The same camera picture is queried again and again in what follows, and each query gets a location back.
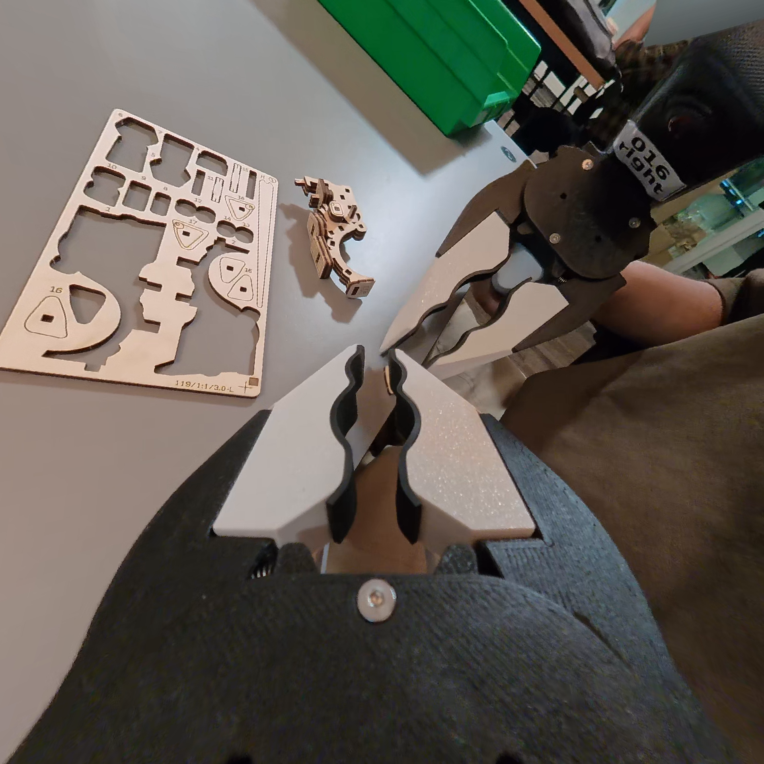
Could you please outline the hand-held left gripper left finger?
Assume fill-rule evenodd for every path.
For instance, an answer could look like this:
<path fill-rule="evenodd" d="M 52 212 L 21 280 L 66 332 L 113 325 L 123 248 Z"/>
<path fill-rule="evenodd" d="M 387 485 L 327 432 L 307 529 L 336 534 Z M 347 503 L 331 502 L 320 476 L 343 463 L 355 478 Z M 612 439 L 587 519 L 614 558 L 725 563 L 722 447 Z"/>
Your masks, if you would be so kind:
<path fill-rule="evenodd" d="M 213 530 L 279 546 L 341 542 L 356 514 L 347 434 L 358 418 L 364 348 L 352 345 L 272 408 Z"/>

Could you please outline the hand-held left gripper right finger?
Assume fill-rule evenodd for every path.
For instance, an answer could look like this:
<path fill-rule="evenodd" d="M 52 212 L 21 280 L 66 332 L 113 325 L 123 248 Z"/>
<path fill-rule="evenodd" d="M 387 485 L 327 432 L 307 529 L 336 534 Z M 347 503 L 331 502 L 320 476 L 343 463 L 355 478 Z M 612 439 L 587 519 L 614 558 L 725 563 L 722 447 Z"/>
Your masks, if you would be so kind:
<path fill-rule="evenodd" d="M 391 352 L 389 368 L 406 539 L 445 549 L 532 536 L 536 524 L 479 412 L 403 352 Z"/>

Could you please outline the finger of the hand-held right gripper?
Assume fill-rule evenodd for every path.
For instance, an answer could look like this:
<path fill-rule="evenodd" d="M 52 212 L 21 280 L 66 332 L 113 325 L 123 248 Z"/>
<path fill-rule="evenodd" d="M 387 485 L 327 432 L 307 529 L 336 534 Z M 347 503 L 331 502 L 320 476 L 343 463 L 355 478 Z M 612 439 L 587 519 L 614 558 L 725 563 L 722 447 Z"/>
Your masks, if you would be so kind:
<path fill-rule="evenodd" d="M 405 341 L 428 316 L 445 308 L 465 283 L 497 271 L 510 256 L 510 236 L 511 230 L 502 217 L 490 215 L 436 257 L 392 321 L 380 351 L 388 351 Z"/>
<path fill-rule="evenodd" d="M 453 349 L 435 358 L 428 371 L 448 379 L 507 357 L 567 306 L 567 299 L 556 286 L 523 283 L 511 293 L 501 313 L 466 333 Z"/>

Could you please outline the partly assembled wooden model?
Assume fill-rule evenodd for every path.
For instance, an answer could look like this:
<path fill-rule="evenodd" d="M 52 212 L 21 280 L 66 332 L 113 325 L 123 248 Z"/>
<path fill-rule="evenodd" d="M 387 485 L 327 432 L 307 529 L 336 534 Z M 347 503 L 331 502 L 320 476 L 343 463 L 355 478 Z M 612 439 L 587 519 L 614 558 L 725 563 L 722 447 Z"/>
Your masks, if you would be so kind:
<path fill-rule="evenodd" d="M 366 297 L 375 280 L 353 271 L 341 255 L 344 240 L 360 241 L 367 233 L 351 187 L 308 176 L 296 178 L 294 184 L 302 188 L 312 209 L 307 231 L 318 277 L 327 280 L 335 273 L 347 297 Z"/>

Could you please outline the person's right forearm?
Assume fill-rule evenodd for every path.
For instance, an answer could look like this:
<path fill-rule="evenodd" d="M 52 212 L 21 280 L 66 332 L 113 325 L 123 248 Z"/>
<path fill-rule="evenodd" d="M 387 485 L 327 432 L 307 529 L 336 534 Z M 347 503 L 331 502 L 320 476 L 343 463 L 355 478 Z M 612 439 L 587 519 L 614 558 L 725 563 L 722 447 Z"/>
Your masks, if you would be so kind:
<path fill-rule="evenodd" d="M 641 261 L 630 263 L 625 285 L 593 315 L 595 324 L 643 347 L 655 347 L 716 329 L 723 301 L 710 283 L 664 271 Z"/>

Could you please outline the grey desk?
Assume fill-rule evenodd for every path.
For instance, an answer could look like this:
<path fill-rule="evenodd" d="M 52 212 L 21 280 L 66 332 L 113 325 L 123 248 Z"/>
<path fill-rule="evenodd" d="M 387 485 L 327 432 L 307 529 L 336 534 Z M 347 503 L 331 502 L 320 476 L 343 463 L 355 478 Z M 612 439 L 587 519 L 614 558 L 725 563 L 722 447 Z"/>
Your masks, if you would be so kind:
<path fill-rule="evenodd" d="M 2 2 L 2 323 L 113 109 L 276 177 L 255 400 L 2 372 L 2 762 L 152 516 L 341 349 L 367 363 L 466 202 L 512 169 L 494 122 L 445 138 L 317 2 Z M 349 298 L 318 277 L 296 178 L 351 187 Z"/>

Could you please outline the brown-edged table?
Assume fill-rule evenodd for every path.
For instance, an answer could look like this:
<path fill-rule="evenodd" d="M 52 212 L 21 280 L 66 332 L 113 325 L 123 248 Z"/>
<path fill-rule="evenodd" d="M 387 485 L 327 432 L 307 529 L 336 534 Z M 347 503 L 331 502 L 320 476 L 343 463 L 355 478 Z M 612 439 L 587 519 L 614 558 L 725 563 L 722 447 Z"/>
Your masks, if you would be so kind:
<path fill-rule="evenodd" d="M 602 88 L 606 79 L 589 63 L 578 46 L 564 33 L 547 10 L 538 1 L 519 1 L 533 21 L 544 31 L 547 37 L 565 56 L 572 66 L 596 90 Z"/>

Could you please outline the person's dark olive shirt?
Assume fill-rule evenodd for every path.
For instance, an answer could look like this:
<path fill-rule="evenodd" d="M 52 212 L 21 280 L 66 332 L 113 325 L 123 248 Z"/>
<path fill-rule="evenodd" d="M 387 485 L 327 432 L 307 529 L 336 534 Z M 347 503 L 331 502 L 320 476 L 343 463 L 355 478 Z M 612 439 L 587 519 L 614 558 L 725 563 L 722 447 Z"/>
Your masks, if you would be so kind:
<path fill-rule="evenodd" d="M 502 425 L 590 508 L 744 762 L 763 740 L 762 270 L 721 326 L 527 379 Z"/>

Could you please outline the green plastic box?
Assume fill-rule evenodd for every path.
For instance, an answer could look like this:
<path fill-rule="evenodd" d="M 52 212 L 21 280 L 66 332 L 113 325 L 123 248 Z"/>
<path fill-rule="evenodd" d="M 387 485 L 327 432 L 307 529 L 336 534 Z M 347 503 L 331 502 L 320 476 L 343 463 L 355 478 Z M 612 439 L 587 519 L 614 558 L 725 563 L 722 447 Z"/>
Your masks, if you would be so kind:
<path fill-rule="evenodd" d="M 446 136 L 508 110 L 540 57 L 500 1 L 321 1 Z"/>

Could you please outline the laser-cut wooden puzzle sheet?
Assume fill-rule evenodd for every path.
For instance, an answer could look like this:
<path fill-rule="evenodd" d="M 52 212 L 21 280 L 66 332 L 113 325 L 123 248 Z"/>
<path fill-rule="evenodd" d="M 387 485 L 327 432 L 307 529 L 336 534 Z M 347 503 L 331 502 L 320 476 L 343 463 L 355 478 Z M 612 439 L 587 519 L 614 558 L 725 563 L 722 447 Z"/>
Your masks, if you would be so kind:
<path fill-rule="evenodd" d="M 115 109 L 63 209 L 4 329 L 3 370 L 257 398 L 279 183 L 268 173 Z M 122 308 L 110 289 L 81 272 L 54 267 L 79 212 L 158 228 L 154 260 L 139 272 L 143 320 L 97 370 L 71 355 L 119 329 Z M 256 319 L 250 368 L 240 374 L 162 374 L 181 333 L 196 318 L 190 265 L 205 263 L 215 294 Z"/>

